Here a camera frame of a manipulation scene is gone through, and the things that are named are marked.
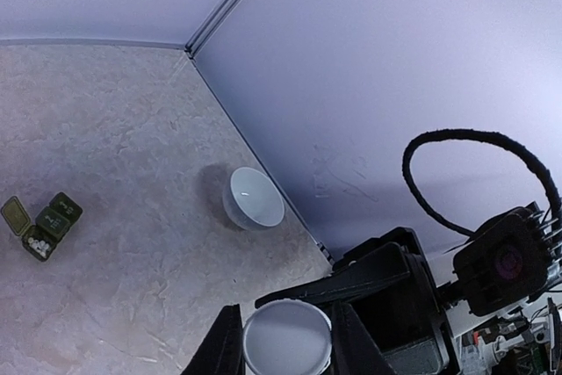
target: black cable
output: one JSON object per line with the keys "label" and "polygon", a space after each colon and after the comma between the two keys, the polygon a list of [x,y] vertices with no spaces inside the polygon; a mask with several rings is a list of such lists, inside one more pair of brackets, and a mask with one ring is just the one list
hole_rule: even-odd
{"label": "black cable", "polygon": [[546,221],[546,219],[548,218],[548,213],[551,211],[551,207],[548,207],[548,210],[546,210],[546,213],[544,213],[544,217],[543,220],[541,221],[541,226],[544,224],[544,222]]}
{"label": "black cable", "polygon": [[[548,198],[549,204],[551,206],[552,217],[554,218],[560,216],[562,202],[560,201],[558,189],[554,184],[554,181],[552,180],[550,171],[522,144],[513,141],[502,133],[497,132],[483,132],[475,131],[472,129],[443,129],[439,131],[423,133],[411,140],[402,157],[402,176],[406,180],[408,188],[412,192],[412,195],[414,195],[414,198],[416,199],[418,204],[420,204],[421,208],[423,208],[423,210],[434,220],[436,220],[443,226],[454,230],[457,233],[469,237],[474,235],[474,232],[472,230],[451,223],[440,213],[435,211],[422,196],[422,193],[416,186],[414,178],[412,177],[410,165],[415,150],[423,144],[449,140],[483,142],[499,148],[503,148],[506,151],[517,155],[517,157],[519,157],[527,165],[527,168],[538,178],[538,180],[543,185],[544,192],[546,193],[546,197]],[[552,226],[553,230],[557,230],[562,227],[562,221],[558,220]]]}
{"label": "black cable", "polygon": [[540,315],[541,312],[543,312],[545,309],[547,308],[547,306],[543,306],[540,309],[537,309],[530,317],[530,321],[529,324],[531,324],[531,322],[533,322],[536,318],[538,318],[538,315]]}

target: green box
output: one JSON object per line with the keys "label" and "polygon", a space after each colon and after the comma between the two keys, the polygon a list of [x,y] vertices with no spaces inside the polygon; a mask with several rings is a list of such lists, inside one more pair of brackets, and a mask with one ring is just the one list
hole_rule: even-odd
{"label": "green box", "polygon": [[82,215],[82,208],[70,199],[64,192],[59,192],[49,203],[49,206],[74,226]]}
{"label": "green box", "polygon": [[[43,248],[41,246],[38,246],[38,242],[44,242],[45,246]],[[49,236],[37,226],[29,227],[25,234],[21,236],[21,244],[23,245],[25,250],[27,250],[41,262],[45,262],[47,259],[49,259],[57,246],[57,243],[53,242],[51,236]]]}
{"label": "green box", "polygon": [[70,221],[58,214],[50,206],[43,208],[43,211],[35,219],[37,227],[47,232],[56,242],[60,242],[70,229]]}

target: bowl rim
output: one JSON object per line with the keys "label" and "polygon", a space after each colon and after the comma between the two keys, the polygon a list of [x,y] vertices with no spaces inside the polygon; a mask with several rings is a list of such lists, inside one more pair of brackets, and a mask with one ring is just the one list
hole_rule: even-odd
{"label": "bowl rim", "polygon": [[[271,187],[273,188],[273,190],[275,191],[276,198],[279,201],[279,204],[281,205],[281,213],[279,215],[279,219],[277,222],[272,223],[272,224],[265,224],[262,223],[261,221],[256,221],[253,217],[251,217],[250,215],[248,215],[241,207],[240,203],[238,202],[238,200],[236,199],[236,196],[234,195],[234,190],[233,190],[233,178],[234,176],[239,173],[239,172],[249,172],[249,173],[254,173],[257,175],[260,175],[260,177],[263,178],[263,180],[266,180],[267,182],[269,182],[269,184],[271,185]],[[281,192],[279,191],[279,189],[277,188],[277,186],[273,183],[273,180],[271,179],[271,177],[269,177],[267,174],[265,174],[264,172],[258,170],[258,169],[254,169],[253,167],[248,167],[248,166],[242,166],[239,167],[238,169],[236,169],[235,171],[232,172],[232,174],[230,175],[230,178],[228,179],[228,187],[230,189],[230,192],[232,193],[232,196],[234,198],[234,202],[238,205],[238,207],[240,208],[240,210],[244,213],[244,215],[246,217],[248,217],[250,220],[252,220],[254,223],[256,223],[259,226],[262,227],[275,227],[278,226],[279,224],[281,224],[281,222],[283,221],[283,218],[285,217],[285,202],[283,201],[283,195],[281,195]]]}
{"label": "bowl rim", "polygon": [[[332,332],[332,323],[330,321],[330,319],[328,318],[328,316],[326,315],[326,313],[324,311],[322,311],[321,309],[319,309],[317,306],[312,305],[308,302],[305,302],[303,300],[298,300],[298,299],[278,299],[278,300],[273,300],[270,303],[267,303],[263,306],[261,306],[260,308],[256,309],[254,313],[252,313],[249,318],[246,320],[246,323],[244,324],[244,328],[242,330],[242,353],[244,356],[244,360],[246,361],[246,364],[249,366],[249,368],[256,374],[261,373],[259,371],[260,368],[257,368],[254,365],[254,362],[252,362],[252,360],[250,359],[249,356],[249,351],[248,351],[248,346],[247,346],[247,341],[248,341],[248,331],[249,329],[251,329],[252,323],[256,320],[257,316],[259,316],[259,314],[266,312],[270,307],[275,307],[275,306],[297,306],[300,309],[306,309],[309,312],[312,312],[314,314],[317,314],[319,316],[321,316],[321,318],[324,320],[324,322],[326,323],[326,327],[328,328],[328,337],[329,337],[329,345],[327,345],[326,350],[324,350],[324,354],[322,356],[322,360],[323,361],[327,361],[329,363],[330,361],[330,356],[332,354],[332,348],[333,348],[333,344],[331,342],[331,332]],[[320,369],[319,366],[319,371],[325,371],[326,368]]]}

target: marble floor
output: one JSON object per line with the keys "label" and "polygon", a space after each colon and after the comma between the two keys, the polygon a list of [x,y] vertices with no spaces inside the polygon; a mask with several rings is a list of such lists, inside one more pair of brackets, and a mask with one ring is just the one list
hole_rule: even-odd
{"label": "marble floor", "polygon": [[1,374],[179,374],[223,305],[327,273],[292,213],[228,222],[258,164],[182,52],[0,47],[0,96],[0,203],[84,209],[46,263],[0,222]]}

